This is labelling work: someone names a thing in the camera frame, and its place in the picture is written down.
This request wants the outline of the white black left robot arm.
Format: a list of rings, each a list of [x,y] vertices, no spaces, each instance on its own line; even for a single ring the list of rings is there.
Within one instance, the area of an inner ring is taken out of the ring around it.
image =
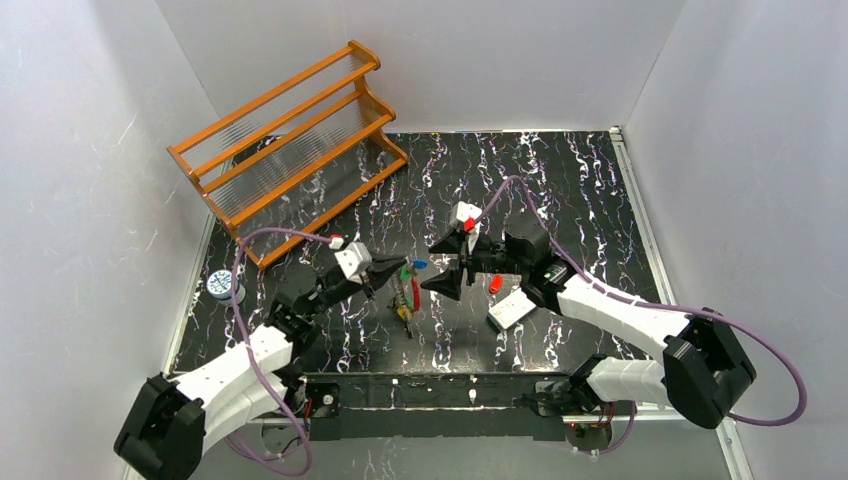
[[[357,293],[368,297],[398,277],[403,256],[341,252],[320,273],[296,264],[284,274],[266,320],[206,365],[146,379],[113,445],[145,479],[187,479],[203,455],[249,420],[290,408],[302,383],[292,367],[315,341],[318,318]]]

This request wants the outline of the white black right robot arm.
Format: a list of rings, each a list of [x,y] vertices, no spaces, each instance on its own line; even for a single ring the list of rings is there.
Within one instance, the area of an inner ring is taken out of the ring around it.
[[[588,411],[604,403],[648,402],[673,407],[691,423],[714,429],[754,383],[757,372],[732,329],[710,310],[652,309],[638,296],[580,273],[555,250],[536,220],[514,217],[500,240],[460,222],[431,245],[451,261],[422,288],[453,300],[479,273],[516,275],[537,307],[607,331],[647,354],[623,360],[595,354],[542,397],[548,408]]]

